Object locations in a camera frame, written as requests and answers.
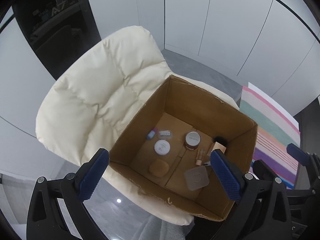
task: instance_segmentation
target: round white compact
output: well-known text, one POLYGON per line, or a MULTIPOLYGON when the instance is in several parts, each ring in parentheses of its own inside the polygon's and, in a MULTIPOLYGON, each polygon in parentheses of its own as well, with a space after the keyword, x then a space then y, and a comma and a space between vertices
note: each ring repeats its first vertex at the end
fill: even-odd
POLYGON ((170 144, 166 140, 159 140, 155 143, 155 151, 159 155, 166 155, 170 151, 170 144))

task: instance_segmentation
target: metal pin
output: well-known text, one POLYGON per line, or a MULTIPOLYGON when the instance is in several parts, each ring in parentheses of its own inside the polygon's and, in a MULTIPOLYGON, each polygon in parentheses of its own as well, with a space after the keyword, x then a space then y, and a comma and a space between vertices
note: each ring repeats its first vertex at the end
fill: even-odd
POLYGON ((67 179, 73 179, 75 177, 75 174, 73 172, 70 172, 66 175, 67 179))
POLYGON ((280 184, 282 182, 282 180, 279 177, 276 177, 275 182, 280 184))
POLYGON ((253 179, 253 175, 251 174, 251 173, 246 173, 245 175, 244 175, 244 177, 246 178, 246 179, 253 179))
POLYGON ((38 181, 38 183, 44 182, 44 177, 40 177, 37 181, 38 181))

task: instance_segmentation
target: white label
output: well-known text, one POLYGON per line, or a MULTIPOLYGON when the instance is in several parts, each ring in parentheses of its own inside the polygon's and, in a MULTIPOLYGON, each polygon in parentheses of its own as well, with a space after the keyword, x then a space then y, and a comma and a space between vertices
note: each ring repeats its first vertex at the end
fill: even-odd
POLYGON ((170 136, 170 131, 161 131, 159 132, 160 135, 168 135, 170 136))

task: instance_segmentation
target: blue textured rubber pad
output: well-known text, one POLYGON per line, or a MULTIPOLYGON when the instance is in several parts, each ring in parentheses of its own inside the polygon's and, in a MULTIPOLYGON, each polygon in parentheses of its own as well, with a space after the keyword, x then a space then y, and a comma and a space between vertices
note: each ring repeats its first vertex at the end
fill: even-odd
POLYGON ((302 151, 299 147, 294 145, 293 143, 288 144, 287 153, 295 158, 302 166, 309 165, 310 157, 304 151, 302 151))
POLYGON ((210 164, 228 198, 238 203, 241 199, 240 183, 216 151, 212 151, 211 153, 210 164))
POLYGON ((103 150, 79 183, 78 198, 80 201, 83 202, 84 200, 91 198, 92 193, 94 192, 108 165, 109 152, 107 150, 103 150))

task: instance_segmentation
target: open cardboard box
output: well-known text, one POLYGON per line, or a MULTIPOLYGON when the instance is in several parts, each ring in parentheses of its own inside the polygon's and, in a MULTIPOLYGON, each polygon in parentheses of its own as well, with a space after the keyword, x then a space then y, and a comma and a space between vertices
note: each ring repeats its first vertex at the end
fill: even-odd
POLYGON ((222 136, 228 141, 225 152, 243 173, 249 170, 257 138, 258 125, 237 109, 215 95, 181 78, 171 75, 149 98, 131 120, 110 150, 109 165, 147 194, 168 205, 213 221, 224 220, 233 201, 229 200, 216 174, 207 169, 210 183, 196 191, 189 191, 183 173, 196 167, 197 151, 184 148, 184 136, 196 130, 201 136, 199 148, 206 151, 212 138, 222 136), (152 140, 146 135, 154 128, 171 130, 170 152, 157 155, 152 140), (148 172, 155 159, 170 165, 168 173, 157 178, 148 172))

